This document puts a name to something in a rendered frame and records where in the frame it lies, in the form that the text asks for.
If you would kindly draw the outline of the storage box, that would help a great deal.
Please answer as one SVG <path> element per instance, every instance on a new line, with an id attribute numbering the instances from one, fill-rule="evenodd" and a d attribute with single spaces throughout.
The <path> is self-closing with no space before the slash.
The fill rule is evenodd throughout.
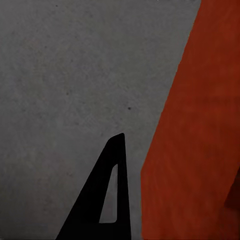
<path id="1" fill-rule="evenodd" d="M 240 0 L 202 0 L 140 173 L 142 240 L 240 240 Z"/>

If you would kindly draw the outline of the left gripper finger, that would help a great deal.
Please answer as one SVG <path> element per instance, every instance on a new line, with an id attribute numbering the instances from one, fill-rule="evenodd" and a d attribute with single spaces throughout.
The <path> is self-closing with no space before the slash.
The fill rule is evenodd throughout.
<path id="1" fill-rule="evenodd" d="M 116 222 L 99 223 L 116 164 Z M 132 240 L 124 133 L 106 143 L 56 240 Z"/>

